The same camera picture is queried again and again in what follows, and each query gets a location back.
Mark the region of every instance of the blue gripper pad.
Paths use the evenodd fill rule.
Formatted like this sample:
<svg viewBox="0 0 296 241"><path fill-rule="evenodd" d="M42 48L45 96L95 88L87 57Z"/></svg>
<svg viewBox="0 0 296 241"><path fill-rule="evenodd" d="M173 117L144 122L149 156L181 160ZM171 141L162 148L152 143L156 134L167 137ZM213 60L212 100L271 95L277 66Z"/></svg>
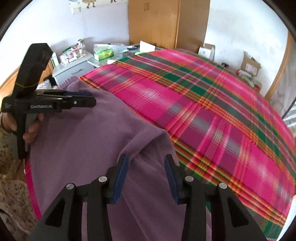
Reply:
<svg viewBox="0 0 296 241"><path fill-rule="evenodd" d="M91 96L89 92L83 91L83 92L71 92L67 91L64 96Z"/></svg>
<svg viewBox="0 0 296 241"><path fill-rule="evenodd" d="M115 185L114 185L115 186L114 196L113 196L114 204L121 197L121 192L122 192L124 180L125 180L126 174L128 172L128 165L129 165L128 157L126 155L124 155L124 160L123 160L123 163L120 167L120 170L119 170L119 173L118 173L117 179L115 181Z"/></svg>
<svg viewBox="0 0 296 241"><path fill-rule="evenodd" d="M179 202L179 195L178 195L178 188L177 188L177 181L173 174L172 167L169 162L168 155L165 156L165 172L168 178L168 183L170 186L170 192L172 193L173 199L176 201L176 203Z"/></svg>

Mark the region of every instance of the hand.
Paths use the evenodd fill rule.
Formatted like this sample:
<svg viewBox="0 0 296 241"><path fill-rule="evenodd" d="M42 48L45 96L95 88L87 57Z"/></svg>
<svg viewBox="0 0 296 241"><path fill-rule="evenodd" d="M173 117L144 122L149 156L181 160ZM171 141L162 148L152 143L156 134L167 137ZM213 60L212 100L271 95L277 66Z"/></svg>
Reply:
<svg viewBox="0 0 296 241"><path fill-rule="evenodd" d="M23 135L23 139L26 143L32 143L35 141L43 118L44 114L38 114L36 120L30 125L28 132ZM17 123L11 113L3 113L2 127L7 132L17 130Z"/></svg>

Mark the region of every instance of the plaid bedspread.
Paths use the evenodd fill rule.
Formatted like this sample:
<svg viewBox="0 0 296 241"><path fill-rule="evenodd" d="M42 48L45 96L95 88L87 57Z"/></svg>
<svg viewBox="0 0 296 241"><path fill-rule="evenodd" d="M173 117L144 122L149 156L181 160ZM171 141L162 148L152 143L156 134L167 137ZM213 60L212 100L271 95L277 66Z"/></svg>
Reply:
<svg viewBox="0 0 296 241"><path fill-rule="evenodd" d="M187 172L227 183L265 236L278 237L294 195L295 143L248 85L185 50L124 58L81 79L166 129Z"/></svg>

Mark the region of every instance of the wooden door frame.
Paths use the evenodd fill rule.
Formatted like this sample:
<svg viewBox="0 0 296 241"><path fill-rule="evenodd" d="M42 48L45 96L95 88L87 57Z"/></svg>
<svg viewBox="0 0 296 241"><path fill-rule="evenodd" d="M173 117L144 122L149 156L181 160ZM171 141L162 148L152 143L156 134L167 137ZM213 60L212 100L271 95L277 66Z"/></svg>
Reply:
<svg viewBox="0 0 296 241"><path fill-rule="evenodd" d="M271 87L269 88L267 94L264 97L267 102L270 101L272 95L274 94L274 92L276 91L279 83L282 80L282 76L283 76L283 74L284 74L284 72L286 70L288 60L289 60L289 57L290 57L291 47L292 47L293 41L294 40L293 40L292 35L290 34L290 32L288 32L287 45L286 45L286 50L285 50L285 54L284 54L284 57L283 57L283 61L281 63L279 71L278 71L278 73L277 73Z"/></svg>

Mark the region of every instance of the plastic bag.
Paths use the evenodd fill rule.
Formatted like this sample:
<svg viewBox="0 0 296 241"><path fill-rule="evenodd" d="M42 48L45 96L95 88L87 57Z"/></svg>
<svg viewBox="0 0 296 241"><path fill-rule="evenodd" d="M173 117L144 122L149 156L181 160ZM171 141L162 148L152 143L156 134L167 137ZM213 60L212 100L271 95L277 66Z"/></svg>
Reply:
<svg viewBox="0 0 296 241"><path fill-rule="evenodd" d="M95 44L94 45L94 52L99 53L102 50L112 49L114 55L127 52L128 49L124 44Z"/></svg>
<svg viewBox="0 0 296 241"><path fill-rule="evenodd" d="M94 53L94 58L97 61L110 58L113 56L114 56L114 53L112 49L104 49L104 50L101 50L100 52Z"/></svg>

